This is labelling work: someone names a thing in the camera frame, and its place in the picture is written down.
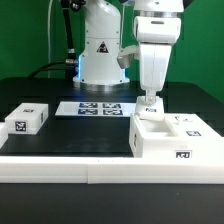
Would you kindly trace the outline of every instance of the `white container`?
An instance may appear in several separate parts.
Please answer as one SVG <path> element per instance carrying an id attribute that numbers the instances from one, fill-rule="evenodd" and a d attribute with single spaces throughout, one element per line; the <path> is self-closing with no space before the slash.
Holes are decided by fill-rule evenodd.
<path id="1" fill-rule="evenodd" d="M 129 143 L 136 158 L 216 161 L 224 156 L 224 138 L 195 114 L 165 114 L 162 121 L 131 116 Z"/>
<path id="2" fill-rule="evenodd" d="M 10 134 L 35 135 L 48 118 L 48 105 L 22 103 L 5 118 Z"/>
<path id="3" fill-rule="evenodd" d="M 8 130 L 5 123 L 0 123 L 0 148 L 5 144 L 8 139 Z"/>

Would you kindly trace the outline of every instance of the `warning label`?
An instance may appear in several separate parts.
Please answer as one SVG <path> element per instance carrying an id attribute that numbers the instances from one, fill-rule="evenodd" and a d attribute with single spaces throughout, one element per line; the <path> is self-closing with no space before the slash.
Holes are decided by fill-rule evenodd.
<path id="1" fill-rule="evenodd" d="M 106 44 L 103 42 L 97 50 L 98 53 L 109 53 Z"/>

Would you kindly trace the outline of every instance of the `black tabletop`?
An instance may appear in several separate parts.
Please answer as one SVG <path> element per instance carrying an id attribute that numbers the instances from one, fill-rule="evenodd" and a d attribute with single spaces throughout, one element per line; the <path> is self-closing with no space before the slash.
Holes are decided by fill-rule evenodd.
<path id="1" fill-rule="evenodd" d="M 102 96 L 74 90 L 64 80 L 2 80 L 0 122 L 23 102 L 48 103 L 50 114 L 37 136 L 10 135 L 1 153 L 132 156 L 128 118 L 65 119 L 54 114 L 61 100 L 135 102 L 141 94 L 136 83 L 128 91 Z M 166 112 L 196 113 L 224 136 L 223 104 L 197 86 L 166 83 L 160 95 Z M 223 208 L 223 185 L 0 184 L 1 224 L 222 224 Z"/>
<path id="2" fill-rule="evenodd" d="M 0 81 L 0 121 L 21 103 L 46 103 L 49 118 L 37 135 L 9 135 L 0 155 L 132 157 L 129 118 L 58 117 L 61 101 L 135 103 L 144 95 L 133 82 L 126 90 L 99 93 L 74 89 L 62 79 L 9 78 Z M 166 83 L 160 96 L 169 113 L 196 113 L 224 135 L 224 105 L 193 84 Z"/>

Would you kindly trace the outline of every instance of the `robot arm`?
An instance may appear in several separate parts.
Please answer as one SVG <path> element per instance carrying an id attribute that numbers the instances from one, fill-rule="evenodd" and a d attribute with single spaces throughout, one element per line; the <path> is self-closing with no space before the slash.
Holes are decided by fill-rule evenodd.
<path id="1" fill-rule="evenodd" d="M 119 0 L 134 5 L 138 16 L 134 18 L 133 33 L 138 49 L 128 47 L 118 55 L 121 67 L 128 67 L 131 56 L 140 63 L 140 84 L 146 91 L 145 103 L 156 103 L 156 92 L 164 85 L 171 48 L 180 35 L 181 20 L 177 14 L 183 12 L 182 0 Z"/>

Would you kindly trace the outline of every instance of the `marker sticker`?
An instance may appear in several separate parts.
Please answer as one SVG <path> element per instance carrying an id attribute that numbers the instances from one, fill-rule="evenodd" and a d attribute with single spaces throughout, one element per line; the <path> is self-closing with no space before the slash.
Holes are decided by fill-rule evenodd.
<path id="1" fill-rule="evenodd" d="M 103 115 L 105 116 L 121 116 L 123 115 L 122 110 L 103 110 Z"/>
<path id="2" fill-rule="evenodd" d="M 15 121 L 16 132 L 26 132 L 27 125 L 26 121 Z"/>
<path id="3" fill-rule="evenodd" d="M 121 108 L 121 105 L 119 103 L 103 103 L 103 108 L 118 109 Z"/>
<path id="4" fill-rule="evenodd" d="M 80 103 L 79 104 L 80 108 L 98 108 L 97 103 Z"/>
<path id="5" fill-rule="evenodd" d="M 78 114 L 92 116 L 92 115 L 97 115 L 98 110 L 96 110 L 96 109 L 79 109 Z"/>
<path id="6" fill-rule="evenodd" d="M 40 123 L 42 124 L 43 122 L 44 122 L 44 114 L 41 113 L 41 115 L 40 115 Z"/>
<path id="7" fill-rule="evenodd" d="M 186 131 L 189 136 L 201 136 L 198 131 Z"/>
<path id="8" fill-rule="evenodd" d="M 192 157 L 192 151 L 176 151 L 177 159 L 190 159 Z"/>
<path id="9" fill-rule="evenodd" d="M 135 137 L 134 137 L 134 146 L 136 148 L 136 145 L 137 145 L 137 135 L 135 134 Z"/>
<path id="10" fill-rule="evenodd" d="M 147 112 L 149 112 L 149 113 L 156 113 L 156 112 L 157 112 L 157 110 L 154 109 L 154 108 L 146 108 L 145 110 L 146 110 Z"/>
<path id="11" fill-rule="evenodd" d="M 33 109 L 25 109 L 23 112 L 24 112 L 24 113 L 33 113 L 34 110 L 33 110 Z"/>
<path id="12" fill-rule="evenodd" d="M 100 45 L 100 47 L 97 50 L 98 53 L 109 53 L 106 44 L 104 43 L 104 41 L 102 42 L 102 44 Z"/>

